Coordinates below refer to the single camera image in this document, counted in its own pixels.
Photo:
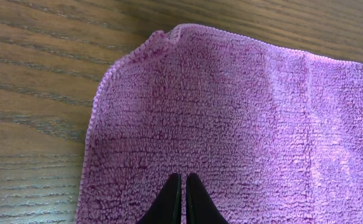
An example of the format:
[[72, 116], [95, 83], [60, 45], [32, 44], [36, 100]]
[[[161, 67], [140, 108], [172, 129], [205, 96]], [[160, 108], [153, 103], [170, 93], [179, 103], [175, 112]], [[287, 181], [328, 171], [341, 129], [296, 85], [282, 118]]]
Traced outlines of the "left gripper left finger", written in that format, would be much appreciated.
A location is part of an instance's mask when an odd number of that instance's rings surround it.
[[180, 224], [181, 190], [181, 174], [171, 174], [137, 224]]

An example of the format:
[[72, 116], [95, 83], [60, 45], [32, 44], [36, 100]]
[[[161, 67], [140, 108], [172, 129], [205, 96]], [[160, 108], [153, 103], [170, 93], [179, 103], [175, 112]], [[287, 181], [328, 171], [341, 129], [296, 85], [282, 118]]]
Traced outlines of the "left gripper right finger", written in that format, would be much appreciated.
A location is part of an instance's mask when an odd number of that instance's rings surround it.
[[196, 173], [186, 181], [186, 217], [187, 224], [228, 224]]

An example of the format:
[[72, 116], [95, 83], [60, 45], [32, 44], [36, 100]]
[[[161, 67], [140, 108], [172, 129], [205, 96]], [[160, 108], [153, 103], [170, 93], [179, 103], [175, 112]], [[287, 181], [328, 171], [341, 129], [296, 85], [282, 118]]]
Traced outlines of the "purple microfiber cloth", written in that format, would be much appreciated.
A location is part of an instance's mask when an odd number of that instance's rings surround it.
[[104, 74], [77, 223], [135, 223], [195, 172], [230, 223], [363, 223], [363, 64], [197, 24]]

